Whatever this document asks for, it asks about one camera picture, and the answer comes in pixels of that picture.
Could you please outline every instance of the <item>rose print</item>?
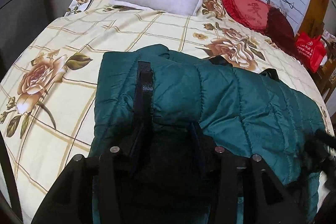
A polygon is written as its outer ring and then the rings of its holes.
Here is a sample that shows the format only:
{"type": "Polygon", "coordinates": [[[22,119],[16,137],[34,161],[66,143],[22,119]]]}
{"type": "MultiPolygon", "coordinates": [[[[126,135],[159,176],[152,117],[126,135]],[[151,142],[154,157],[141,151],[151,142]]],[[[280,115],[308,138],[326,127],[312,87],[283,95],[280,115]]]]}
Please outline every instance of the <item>rose print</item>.
{"type": "Polygon", "coordinates": [[[247,49],[247,38],[239,41],[231,41],[226,38],[216,38],[211,40],[211,44],[205,45],[213,55],[223,55],[223,57],[234,67],[244,68],[254,72],[261,72],[253,53],[247,49]]]}
{"type": "Polygon", "coordinates": [[[68,69],[78,70],[92,61],[91,58],[80,52],[75,53],[70,58],[68,58],[67,55],[62,55],[55,59],[54,56],[58,54],[59,50],[51,51],[47,55],[42,52],[31,61],[31,70],[23,75],[17,88],[19,98],[16,101],[15,97],[10,97],[6,108],[7,110],[11,110],[4,111],[0,114],[0,123],[3,123],[9,113],[17,112],[17,115],[8,123],[6,129],[7,137],[14,135],[21,117],[25,115],[20,133],[20,138],[23,137],[28,127],[31,113],[36,106],[41,107],[42,110],[47,112],[53,127],[56,129],[56,122],[53,115],[40,99],[44,99],[44,97],[48,95],[48,90],[53,83],[62,82],[63,75],[68,69]]]}
{"type": "Polygon", "coordinates": [[[215,29],[215,27],[211,24],[211,23],[207,23],[207,24],[203,24],[204,25],[204,29],[207,29],[209,31],[212,31],[215,29]]]}
{"type": "Polygon", "coordinates": [[[204,39],[208,39],[209,37],[207,37],[206,35],[204,34],[201,34],[201,33],[195,33],[193,34],[193,37],[195,38],[198,38],[199,40],[204,40],[204,39]]]}
{"type": "Polygon", "coordinates": [[[203,3],[202,10],[203,15],[211,14],[216,19],[222,20],[221,18],[225,18],[226,11],[223,8],[222,0],[207,0],[203,3]]]}

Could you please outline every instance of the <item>wooden door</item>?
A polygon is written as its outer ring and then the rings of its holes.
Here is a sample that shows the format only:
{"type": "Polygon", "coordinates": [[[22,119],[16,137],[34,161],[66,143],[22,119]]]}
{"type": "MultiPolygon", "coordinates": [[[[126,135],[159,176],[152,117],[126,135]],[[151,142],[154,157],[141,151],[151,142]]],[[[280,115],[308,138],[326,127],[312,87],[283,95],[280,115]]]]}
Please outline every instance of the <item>wooden door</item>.
{"type": "Polygon", "coordinates": [[[323,19],[329,0],[310,0],[307,13],[303,19],[298,34],[306,32],[310,37],[323,33],[323,19]]]}

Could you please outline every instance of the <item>bed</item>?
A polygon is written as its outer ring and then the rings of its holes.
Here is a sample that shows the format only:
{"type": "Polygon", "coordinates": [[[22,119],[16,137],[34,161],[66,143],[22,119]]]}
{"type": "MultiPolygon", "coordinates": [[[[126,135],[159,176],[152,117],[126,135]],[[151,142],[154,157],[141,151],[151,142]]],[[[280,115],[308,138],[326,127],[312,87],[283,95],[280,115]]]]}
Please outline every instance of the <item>bed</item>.
{"type": "MultiPolygon", "coordinates": [[[[255,73],[276,69],[280,80],[316,102],[326,131],[334,135],[323,99],[306,69],[268,37],[230,18],[221,0],[203,0],[196,16],[111,6],[109,0],[73,0],[65,16],[38,35],[0,85],[0,130],[25,223],[31,222],[69,160],[90,151],[103,54],[153,44],[198,58],[222,54],[233,66],[255,73]],[[245,36],[244,47],[238,41],[245,36]],[[232,41],[233,53],[211,42],[221,38],[232,41]],[[34,89],[45,92],[34,93],[34,89]]],[[[321,175],[320,203],[327,193],[324,180],[321,175]]]]}

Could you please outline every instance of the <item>green jacket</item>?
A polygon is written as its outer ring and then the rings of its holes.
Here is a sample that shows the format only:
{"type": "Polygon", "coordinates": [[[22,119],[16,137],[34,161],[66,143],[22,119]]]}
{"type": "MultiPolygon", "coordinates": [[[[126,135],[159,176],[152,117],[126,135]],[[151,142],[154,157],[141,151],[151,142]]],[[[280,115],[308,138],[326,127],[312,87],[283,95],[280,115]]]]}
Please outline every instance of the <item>green jacket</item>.
{"type": "MultiPolygon", "coordinates": [[[[284,185],[300,174],[305,135],[325,130],[315,102],[281,81],[153,45],[104,54],[90,155],[101,154],[130,134],[138,60],[151,63],[153,123],[160,132],[198,121],[204,134],[232,153],[260,154],[284,185]]],[[[312,174],[310,220],[316,214],[318,186],[319,174],[312,174]]]]}

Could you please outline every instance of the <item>red plastic bag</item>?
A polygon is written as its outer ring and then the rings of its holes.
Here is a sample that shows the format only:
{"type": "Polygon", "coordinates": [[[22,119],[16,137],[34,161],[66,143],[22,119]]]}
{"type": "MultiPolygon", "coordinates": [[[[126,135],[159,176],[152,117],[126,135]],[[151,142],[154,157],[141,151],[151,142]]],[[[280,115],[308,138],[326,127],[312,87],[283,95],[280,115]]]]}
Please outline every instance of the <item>red plastic bag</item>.
{"type": "Polygon", "coordinates": [[[323,57],[327,51],[320,42],[321,36],[310,38],[306,33],[302,32],[297,39],[295,45],[300,53],[301,61],[312,72],[317,72],[323,57]]]}

